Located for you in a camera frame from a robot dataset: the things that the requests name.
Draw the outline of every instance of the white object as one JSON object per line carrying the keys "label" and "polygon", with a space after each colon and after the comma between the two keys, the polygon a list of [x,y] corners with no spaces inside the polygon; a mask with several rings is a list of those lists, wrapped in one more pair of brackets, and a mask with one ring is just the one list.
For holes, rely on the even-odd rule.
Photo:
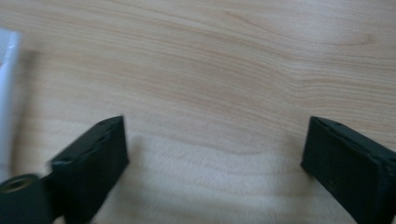
{"label": "white object", "polygon": [[0,183],[9,178],[12,143],[11,92],[20,39],[17,32],[0,28]]}

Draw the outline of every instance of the metal hole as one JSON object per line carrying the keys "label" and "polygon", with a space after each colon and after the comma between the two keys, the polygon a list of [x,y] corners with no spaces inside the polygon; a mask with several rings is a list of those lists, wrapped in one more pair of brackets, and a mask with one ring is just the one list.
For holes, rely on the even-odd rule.
{"label": "metal hole", "polygon": [[31,185],[33,180],[30,178],[17,179],[9,182],[0,189],[0,192],[11,193],[20,189],[24,189]]}
{"label": "metal hole", "polygon": [[99,144],[104,143],[105,141],[107,141],[110,138],[110,133],[104,133],[104,135],[102,135],[102,137],[100,137],[96,142]]}
{"label": "metal hole", "polygon": [[116,128],[114,127],[114,125],[108,127],[108,129],[106,130],[106,133],[111,133],[115,130]]}
{"label": "metal hole", "polygon": [[58,161],[53,161],[52,164],[54,165],[67,165],[73,162],[73,158],[65,157]]}

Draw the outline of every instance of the wood grain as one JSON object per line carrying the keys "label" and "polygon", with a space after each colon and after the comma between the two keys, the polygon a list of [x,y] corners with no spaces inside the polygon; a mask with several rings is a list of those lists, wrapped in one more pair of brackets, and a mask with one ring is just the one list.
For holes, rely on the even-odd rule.
{"label": "wood grain", "polygon": [[13,174],[124,114],[97,223],[354,223],[299,166],[310,116],[396,149],[389,0],[0,0],[23,34]]}

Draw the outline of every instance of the wooden table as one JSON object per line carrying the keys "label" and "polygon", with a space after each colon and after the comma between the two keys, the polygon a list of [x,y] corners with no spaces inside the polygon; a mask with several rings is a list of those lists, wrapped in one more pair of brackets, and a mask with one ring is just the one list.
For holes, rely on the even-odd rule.
{"label": "wooden table", "polygon": [[396,2],[0,0],[21,31],[13,174],[123,114],[97,223],[354,223],[300,167],[310,116],[396,149]]}

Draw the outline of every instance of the black object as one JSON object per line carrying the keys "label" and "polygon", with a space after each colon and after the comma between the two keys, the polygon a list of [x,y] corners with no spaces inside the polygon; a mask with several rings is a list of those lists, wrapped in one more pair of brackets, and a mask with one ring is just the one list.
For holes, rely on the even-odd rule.
{"label": "black object", "polygon": [[100,121],[50,161],[52,173],[0,186],[0,223],[87,223],[128,164],[123,117]]}
{"label": "black object", "polygon": [[312,117],[303,168],[360,224],[396,213],[396,153],[338,122]]}

